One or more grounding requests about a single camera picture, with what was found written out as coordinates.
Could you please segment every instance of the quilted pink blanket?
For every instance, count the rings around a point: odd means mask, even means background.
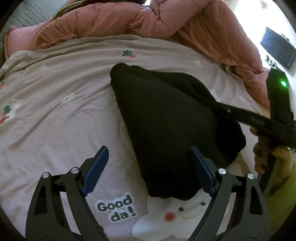
[[[269,107],[259,52],[221,0],[152,0],[150,8],[131,2],[90,4],[36,26],[11,27],[5,56],[77,38],[123,34],[178,42],[230,65],[253,99]]]

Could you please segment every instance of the television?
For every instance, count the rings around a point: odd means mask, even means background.
[[[266,28],[260,44],[277,59],[280,64],[287,69],[291,68],[296,57],[296,49],[286,38],[277,34],[270,28]]]

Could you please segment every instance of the mattress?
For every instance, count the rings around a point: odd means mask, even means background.
[[[22,234],[42,173],[66,173],[103,145],[110,158],[86,200],[111,241],[182,241],[204,214],[210,197],[202,190],[189,201],[148,196],[110,84],[110,70],[120,62],[193,75],[217,101],[260,112],[241,80],[204,55],[164,40],[86,38],[16,52],[0,69],[0,205]],[[256,174],[252,149],[258,140],[249,127],[242,130],[247,145],[228,170]],[[71,229],[79,233],[65,195],[62,200]],[[117,201],[125,205],[113,209]]]
[[[10,26],[22,28],[45,22],[52,17],[65,2],[67,2],[67,0],[24,0],[20,3],[0,32],[0,56],[3,55],[4,35],[8,32]]]

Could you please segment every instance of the black cloth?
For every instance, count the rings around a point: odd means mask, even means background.
[[[188,200],[201,188],[188,162],[191,146],[218,168],[245,147],[239,123],[216,113],[218,103],[195,77],[124,63],[110,76],[150,196]]]

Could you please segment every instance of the pillow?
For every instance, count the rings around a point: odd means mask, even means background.
[[[26,28],[17,28],[14,26],[10,27],[4,38],[4,54],[6,60],[8,60],[13,53],[19,50],[26,49],[33,51],[33,45],[37,32],[43,24],[44,23],[40,23],[39,25]]]

